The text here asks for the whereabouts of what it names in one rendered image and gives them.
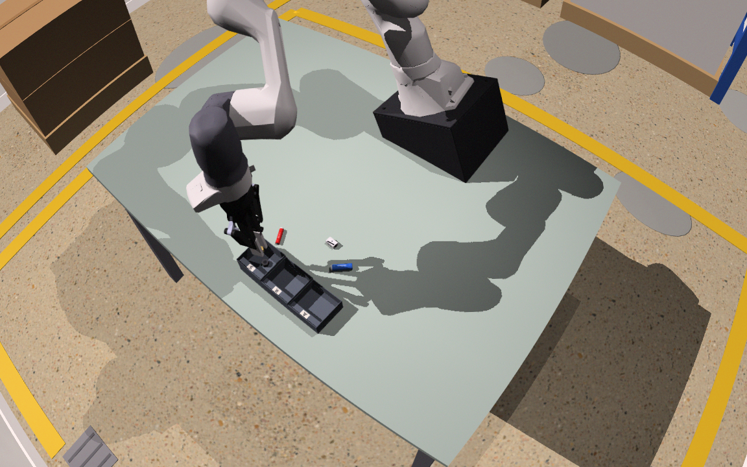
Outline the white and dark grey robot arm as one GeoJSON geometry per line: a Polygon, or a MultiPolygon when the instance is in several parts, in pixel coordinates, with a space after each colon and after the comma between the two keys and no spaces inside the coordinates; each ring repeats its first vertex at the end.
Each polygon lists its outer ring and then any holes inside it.
{"type": "MultiPolygon", "coordinates": [[[[401,110],[418,117],[457,108],[474,83],[434,53],[418,17],[428,1],[361,0],[390,57],[401,110]]],[[[196,213],[251,188],[255,167],[248,166],[241,141],[282,139],[297,118],[278,13],[264,0],[207,0],[207,12],[216,25],[260,43],[266,85],[212,94],[191,119],[189,137],[202,172],[186,189],[196,213]]]]}

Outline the grey rack of three bins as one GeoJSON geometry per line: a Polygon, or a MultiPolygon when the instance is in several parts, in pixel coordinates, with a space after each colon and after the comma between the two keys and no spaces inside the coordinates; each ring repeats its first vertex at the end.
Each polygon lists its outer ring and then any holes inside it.
{"type": "Polygon", "coordinates": [[[343,309],[342,300],[317,283],[272,243],[267,240],[266,243],[268,247],[264,248],[263,257],[253,255],[248,247],[237,258],[241,270],[319,334],[343,309]],[[266,268],[261,264],[265,258],[269,262],[266,268]]]}

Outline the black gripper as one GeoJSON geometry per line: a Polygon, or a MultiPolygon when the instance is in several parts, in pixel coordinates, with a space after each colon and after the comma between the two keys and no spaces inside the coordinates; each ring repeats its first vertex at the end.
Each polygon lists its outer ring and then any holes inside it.
{"type": "Polygon", "coordinates": [[[229,221],[224,234],[233,237],[240,245],[249,247],[253,255],[263,257],[261,247],[267,249],[267,243],[262,235],[264,228],[260,226],[263,218],[259,189],[259,184],[252,184],[243,197],[230,203],[220,203],[220,207],[226,212],[226,219],[229,221]]]}

